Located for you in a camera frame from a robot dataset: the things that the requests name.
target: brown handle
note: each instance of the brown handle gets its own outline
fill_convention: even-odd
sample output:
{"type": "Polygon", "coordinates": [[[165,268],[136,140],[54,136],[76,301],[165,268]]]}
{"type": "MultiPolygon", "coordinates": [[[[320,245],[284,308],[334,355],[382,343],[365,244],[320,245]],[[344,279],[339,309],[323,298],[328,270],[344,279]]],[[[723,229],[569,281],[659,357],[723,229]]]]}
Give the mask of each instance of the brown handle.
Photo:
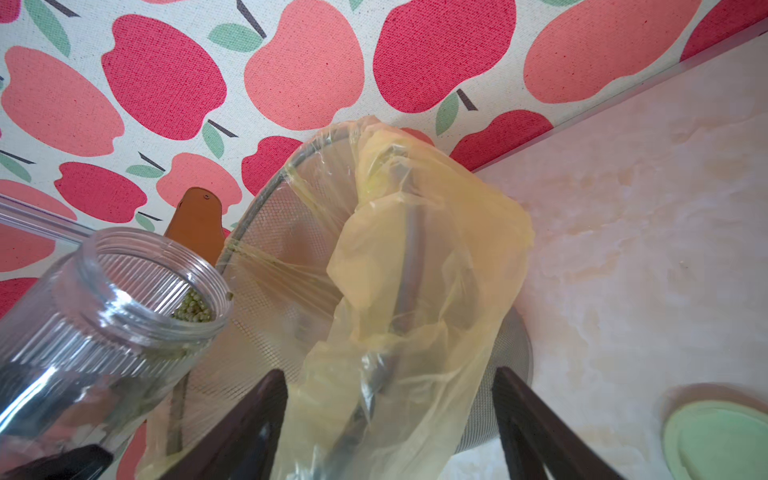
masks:
{"type": "Polygon", "coordinates": [[[165,237],[181,243],[215,266],[224,248],[221,201],[204,188],[187,190],[170,219],[165,237]]]}

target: red apple print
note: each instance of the red apple print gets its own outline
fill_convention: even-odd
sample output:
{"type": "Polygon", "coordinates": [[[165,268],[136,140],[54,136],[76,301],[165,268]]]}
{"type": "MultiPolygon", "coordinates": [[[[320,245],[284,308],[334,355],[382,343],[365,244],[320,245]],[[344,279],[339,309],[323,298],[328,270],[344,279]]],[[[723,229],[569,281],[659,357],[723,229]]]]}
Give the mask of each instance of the red apple print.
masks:
{"type": "MultiPolygon", "coordinates": [[[[62,202],[19,182],[0,180],[0,194],[72,220],[78,219],[62,202]]],[[[11,272],[43,260],[53,253],[54,247],[53,240],[0,225],[0,272],[11,272]]]]}
{"type": "Polygon", "coordinates": [[[394,8],[373,55],[379,91],[400,111],[429,110],[502,59],[515,22],[515,0],[412,0],[394,8]]]}
{"type": "Polygon", "coordinates": [[[97,157],[114,151],[123,121],[109,100],[64,62],[38,50],[5,53],[11,84],[2,93],[5,113],[23,131],[68,154],[97,157]]]}
{"type": "Polygon", "coordinates": [[[114,97],[140,124],[171,140],[189,140],[224,103],[227,86],[214,60],[176,28],[125,15],[112,25],[114,50],[101,66],[114,97]]]}
{"type": "Polygon", "coordinates": [[[0,321],[37,281],[36,278],[12,278],[0,282],[0,321]]]}
{"type": "Polygon", "coordinates": [[[527,110],[508,111],[483,131],[462,138],[451,158],[467,170],[479,168],[552,129],[544,115],[527,110]]]}
{"type": "Polygon", "coordinates": [[[243,199],[237,181],[219,164],[201,155],[178,154],[170,163],[170,172],[157,181],[157,193],[176,207],[192,187],[204,188],[219,197],[222,214],[243,199]]]}
{"type": "Polygon", "coordinates": [[[257,146],[256,153],[245,157],[242,164],[243,184],[253,195],[266,185],[283,167],[301,142],[286,137],[267,137],[257,146]]]}
{"type": "Polygon", "coordinates": [[[403,127],[400,130],[406,132],[407,134],[412,135],[413,137],[418,138],[421,141],[427,142],[428,144],[432,145],[433,147],[435,146],[435,142],[433,142],[432,139],[429,138],[429,136],[427,134],[425,134],[424,132],[422,132],[422,131],[418,131],[415,128],[408,128],[408,127],[403,127]]]}
{"type": "Polygon", "coordinates": [[[123,458],[118,466],[116,480],[136,480],[136,468],[139,466],[141,457],[147,450],[147,423],[144,422],[136,430],[131,443],[125,449],[123,458]]]}
{"type": "Polygon", "coordinates": [[[61,178],[56,190],[78,210],[112,223],[134,219],[137,208],[147,203],[147,195],[122,175],[95,165],[69,162],[59,165],[61,178]]]}
{"type": "Polygon", "coordinates": [[[0,23],[11,23],[18,18],[22,0],[0,0],[0,23]]]}
{"type": "Polygon", "coordinates": [[[344,15],[320,0],[294,0],[277,33],[245,67],[262,115],[290,130],[325,127],[362,93],[362,51],[344,15]]]}
{"type": "Polygon", "coordinates": [[[720,0],[688,38],[680,61],[707,50],[765,17],[768,17],[768,2],[765,0],[720,0]]]}
{"type": "Polygon", "coordinates": [[[584,0],[539,34],[525,58],[525,86],[548,104],[578,101],[659,58],[701,0],[584,0]]]}

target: jar rim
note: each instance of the jar rim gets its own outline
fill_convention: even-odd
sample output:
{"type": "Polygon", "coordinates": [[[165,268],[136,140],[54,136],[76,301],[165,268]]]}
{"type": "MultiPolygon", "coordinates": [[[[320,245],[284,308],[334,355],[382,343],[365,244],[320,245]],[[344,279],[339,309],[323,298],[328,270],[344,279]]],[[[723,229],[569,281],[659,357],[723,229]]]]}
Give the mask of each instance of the jar rim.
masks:
{"type": "Polygon", "coordinates": [[[123,337],[128,334],[131,341],[186,343],[209,339],[223,329],[231,314],[229,287],[218,271],[184,245],[156,233],[129,227],[98,230],[75,256],[84,285],[99,303],[108,306],[99,316],[100,326],[123,337]],[[104,271],[99,256],[109,253],[139,257],[168,269],[204,297],[215,318],[205,323],[184,322],[148,308],[104,271]]]}

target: apple stem print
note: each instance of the apple stem print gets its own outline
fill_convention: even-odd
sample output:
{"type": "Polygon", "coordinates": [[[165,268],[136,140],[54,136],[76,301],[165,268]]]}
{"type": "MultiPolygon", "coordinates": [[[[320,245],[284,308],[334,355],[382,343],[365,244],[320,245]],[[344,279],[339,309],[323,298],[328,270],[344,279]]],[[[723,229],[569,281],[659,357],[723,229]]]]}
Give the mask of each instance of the apple stem print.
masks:
{"type": "Polygon", "coordinates": [[[542,2],[552,5],[553,7],[567,7],[569,5],[573,5],[576,2],[580,2],[581,0],[541,0],[542,2]]]}
{"type": "Polygon", "coordinates": [[[478,108],[471,100],[469,100],[467,94],[459,88],[455,93],[445,97],[445,100],[442,101],[437,109],[437,118],[435,119],[435,131],[437,132],[437,135],[442,134],[453,125],[453,122],[456,120],[456,115],[458,115],[459,100],[462,101],[464,108],[466,108],[467,111],[478,111],[478,108]]]}
{"type": "Polygon", "coordinates": [[[229,138],[237,138],[237,135],[233,134],[231,131],[228,131],[226,128],[222,127],[221,125],[219,125],[215,121],[209,119],[208,123],[213,125],[218,131],[220,131],[221,133],[225,134],[229,138]]]}
{"type": "MultiPolygon", "coordinates": [[[[67,15],[69,18],[80,16],[55,0],[46,0],[46,2],[64,15],[67,15]]],[[[43,5],[42,0],[24,0],[24,8],[43,35],[45,35],[45,37],[50,40],[65,57],[68,57],[71,46],[69,45],[67,32],[53,13],[48,10],[48,7],[43,5]]]]}
{"type": "Polygon", "coordinates": [[[477,111],[478,110],[478,108],[475,106],[475,104],[473,104],[472,101],[469,100],[469,97],[467,97],[467,94],[464,93],[464,91],[461,88],[459,88],[456,91],[456,94],[462,100],[462,103],[464,104],[465,108],[468,111],[472,111],[472,110],[477,111]]]}
{"type": "Polygon", "coordinates": [[[74,13],[69,8],[63,6],[61,3],[56,2],[56,0],[45,0],[45,3],[49,4],[51,7],[59,10],[64,15],[67,15],[69,18],[79,17],[80,16],[80,15],[74,13]]]}
{"type": "Polygon", "coordinates": [[[14,154],[8,153],[7,151],[0,150],[0,164],[16,177],[19,177],[23,181],[30,183],[32,181],[32,176],[29,174],[29,172],[27,172],[26,168],[16,163],[13,159],[24,162],[26,164],[34,164],[35,162],[25,160],[21,157],[17,157],[14,154]]]}
{"type": "Polygon", "coordinates": [[[253,27],[253,30],[259,32],[261,38],[266,38],[266,33],[264,33],[263,28],[261,28],[261,25],[259,25],[253,15],[250,14],[248,7],[246,7],[243,3],[243,0],[237,0],[237,11],[240,12],[243,17],[245,17],[248,23],[250,23],[250,26],[253,27]]]}

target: mesh strainer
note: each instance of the mesh strainer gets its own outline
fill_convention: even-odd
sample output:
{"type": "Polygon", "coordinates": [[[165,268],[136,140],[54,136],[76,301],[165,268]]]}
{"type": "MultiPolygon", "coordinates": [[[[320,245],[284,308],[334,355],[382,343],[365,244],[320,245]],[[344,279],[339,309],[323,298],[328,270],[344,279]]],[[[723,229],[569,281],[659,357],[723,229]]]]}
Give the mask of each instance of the mesh strainer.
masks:
{"type": "MultiPolygon", "coordinates": [[[[330,129],[322,137],[303,145],[262,189],[230,235],[230,242],[267,253],[285,263],[324,272],[335,243],[326,234],[299,195],[286,182],[286,169],[295,169],[310,183],[320,174],[328,174],[323,158],[346,156],[353,164],[353,152],[347,137],[349,129],[330,129]]],[[[352,171],[334,174],[354,175],[352,171]]],[[[318,196],[356,195],[349,191],[326,191],[317,182],[318,196]]],[[[348,212],[336,212],[348,217],[348,212]]],[[[186,417],[182,422],[184,447],[194,444],[210,431],[245,393],[271,369],[285,372],[287,382],[295,382],[300,374],[301,359],[318,340],[325,339],[330,321],[308,318],[299,305],[265,291],[263,284],[237,277],[236,268],[225,253],[219,269],[230,281],[235,295],[232,323],[215,342],[207,357],[190,374],[187,384],[186,417]],[[264,323],[278,325],[283,334],[290,332],[306,346],[303,351],[286,351],[284,345],[270,337],[264,323]]],[[[339,297],[329,298],[335,306],[339,297]]],[[[531,379],[531,346],[520,316],[514,309],[505,317],[495,341],[480,390],[472,404],[467,426],[457,452],[470,449],[498,436],[491,398],[491,384],[498,366],[509,366],[523,379],[531,379]]]]}

